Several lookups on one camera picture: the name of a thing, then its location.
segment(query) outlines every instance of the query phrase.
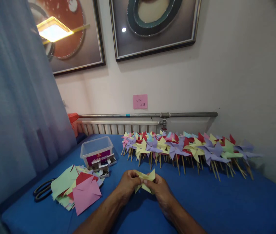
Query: framed picture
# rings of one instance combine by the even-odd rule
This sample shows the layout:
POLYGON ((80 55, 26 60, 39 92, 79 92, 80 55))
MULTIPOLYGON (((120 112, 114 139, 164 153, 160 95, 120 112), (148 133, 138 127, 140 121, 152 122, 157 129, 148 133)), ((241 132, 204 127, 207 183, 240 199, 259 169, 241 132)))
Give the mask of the framed picture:
POLYGON ((28 0, 36 25, 50 17, 73 33, 56 42, 42 37, 54 75, 105 65, 96 0, 28 0))
POLYGON ((116 61, 193 45, 201 0, 110 0, 116 61))

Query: light blue curtain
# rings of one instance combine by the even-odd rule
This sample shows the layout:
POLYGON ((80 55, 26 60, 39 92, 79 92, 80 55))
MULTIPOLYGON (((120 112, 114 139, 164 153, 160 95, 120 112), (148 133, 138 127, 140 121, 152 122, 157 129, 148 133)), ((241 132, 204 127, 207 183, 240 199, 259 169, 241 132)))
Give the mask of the light blue curtain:
POLYGON ((0 0, 0 203, 74 145, 28 2, 0 0))

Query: white wall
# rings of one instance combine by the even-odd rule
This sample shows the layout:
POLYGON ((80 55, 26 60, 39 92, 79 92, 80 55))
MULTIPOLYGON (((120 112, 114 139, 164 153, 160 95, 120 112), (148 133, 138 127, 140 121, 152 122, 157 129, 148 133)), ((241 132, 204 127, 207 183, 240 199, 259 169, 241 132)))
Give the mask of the white wall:
POLYGON ((68 112, 217 111, 210 131, 254 143, 276 182, 276 0, 202 0, 193 46, 119 63, 108 1, 99 6, 107 65, 56 77, 68 112), (133 94, 148 94, 149 109, 133 110, 133 94))

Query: plastic container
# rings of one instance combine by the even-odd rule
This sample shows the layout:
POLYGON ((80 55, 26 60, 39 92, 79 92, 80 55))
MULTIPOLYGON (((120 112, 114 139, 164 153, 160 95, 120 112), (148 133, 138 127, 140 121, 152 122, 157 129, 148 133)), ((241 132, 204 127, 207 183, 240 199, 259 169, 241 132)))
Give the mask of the plastic container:
POLYGON ((68 117, 69 117, 72 129, 74 131, 74 135, 75 135, 75 138, 76 138, 77 135, 78 135, 76 121, 78 120, 79 115, 78 115, 78 113, 71 113, 71 114, 68 114, 68 117))
POLYGON ((107 163, 107 156, 112 154, 113 144, 108 136, 87 141, 82 144, 81 159, 89 170, 92 169, 92 162, 100 159, 101 165, 107 163))

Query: scissors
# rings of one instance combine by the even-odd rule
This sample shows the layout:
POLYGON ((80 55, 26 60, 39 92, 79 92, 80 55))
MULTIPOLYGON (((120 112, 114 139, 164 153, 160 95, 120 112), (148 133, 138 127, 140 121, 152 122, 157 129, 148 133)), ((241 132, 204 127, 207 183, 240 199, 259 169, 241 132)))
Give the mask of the scissors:
POLYGON ((34 198, 35 202, 40 202, 40 201, 44 200, 46 197, 48 197, 50 194, 53 193, 50 186, 51 186, 51 182, 53 182, 55 179, 56 178, 46 181, 45 183, 41 184, 36 190, 34 190, 33 196, 35 197, 34 198))

